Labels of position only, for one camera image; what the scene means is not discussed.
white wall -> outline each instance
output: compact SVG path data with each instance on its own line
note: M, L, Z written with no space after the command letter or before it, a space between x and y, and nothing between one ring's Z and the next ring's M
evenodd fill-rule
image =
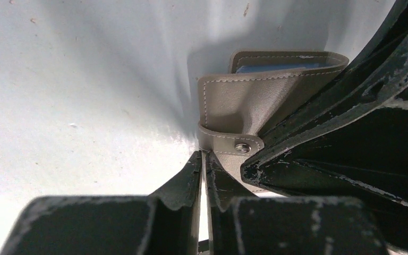
M0 0L0 246L36 196L147 194L177 173L196 78L233 51L353 59L393 2Z

